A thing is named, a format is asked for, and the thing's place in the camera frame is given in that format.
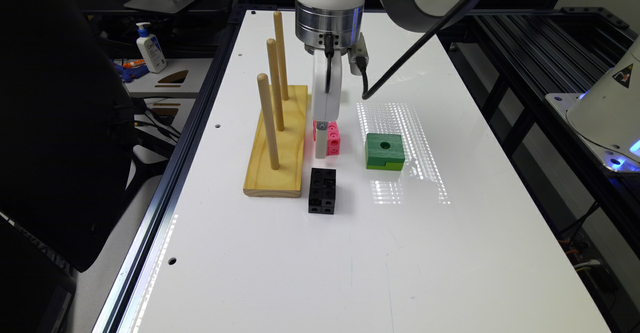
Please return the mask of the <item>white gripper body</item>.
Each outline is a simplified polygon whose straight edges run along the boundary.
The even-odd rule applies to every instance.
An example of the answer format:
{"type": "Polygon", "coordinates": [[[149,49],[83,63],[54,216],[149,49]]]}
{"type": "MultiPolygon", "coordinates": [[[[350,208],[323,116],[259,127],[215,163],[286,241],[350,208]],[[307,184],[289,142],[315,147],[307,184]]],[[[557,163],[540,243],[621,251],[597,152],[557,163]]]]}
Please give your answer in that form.
{"type": "Polygon", "coordinates": [[[315,121],[333,122],[340,110],[342,58],[335,53],[329,59],[321,49],[316,49],[313,57],[312,117],[315,121]]]}

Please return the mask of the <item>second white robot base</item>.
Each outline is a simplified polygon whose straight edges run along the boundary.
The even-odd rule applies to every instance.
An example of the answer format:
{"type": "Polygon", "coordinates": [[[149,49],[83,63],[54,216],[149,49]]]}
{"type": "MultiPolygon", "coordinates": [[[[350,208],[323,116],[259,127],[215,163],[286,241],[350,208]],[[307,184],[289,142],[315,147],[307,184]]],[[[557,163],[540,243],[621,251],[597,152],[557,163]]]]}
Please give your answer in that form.
{"type": "Polygon", "coordinates": [[[639,172],[639,43],[584,93],[545,99],[608,170],[639,172]]]}

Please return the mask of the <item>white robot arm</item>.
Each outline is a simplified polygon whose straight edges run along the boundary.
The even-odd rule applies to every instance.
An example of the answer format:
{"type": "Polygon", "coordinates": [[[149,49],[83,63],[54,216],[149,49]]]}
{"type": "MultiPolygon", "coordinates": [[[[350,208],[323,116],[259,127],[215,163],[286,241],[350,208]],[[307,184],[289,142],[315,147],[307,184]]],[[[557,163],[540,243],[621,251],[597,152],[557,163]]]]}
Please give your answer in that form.
{"type": "MultiPolygon", "coordinates": [[[[420,33],[414,43],[376,82],[363,88],[369,99],[427,41],[457,22],[479,0],[379,0],[399,27],[420,33]]],[[[361,20],[365,0],[295,0],[295,33],[313,54],[312,118],[316,122],[315,157],[326,157],[328,124],[339,115],[342,89],[342,56],[356,54],[363,43],[361,20]]]]}

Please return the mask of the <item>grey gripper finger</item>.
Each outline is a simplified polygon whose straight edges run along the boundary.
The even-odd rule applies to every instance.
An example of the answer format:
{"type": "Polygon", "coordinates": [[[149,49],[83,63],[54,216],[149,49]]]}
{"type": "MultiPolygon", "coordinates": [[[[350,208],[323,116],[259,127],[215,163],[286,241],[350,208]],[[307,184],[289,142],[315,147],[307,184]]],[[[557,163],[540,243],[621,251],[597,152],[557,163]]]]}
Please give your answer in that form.
{"type": "Polygon", "coordinates": [[[328,123],[324,121],[316,122],[316,148],[315,158],[325,159],[327,156],[328,123]]]}

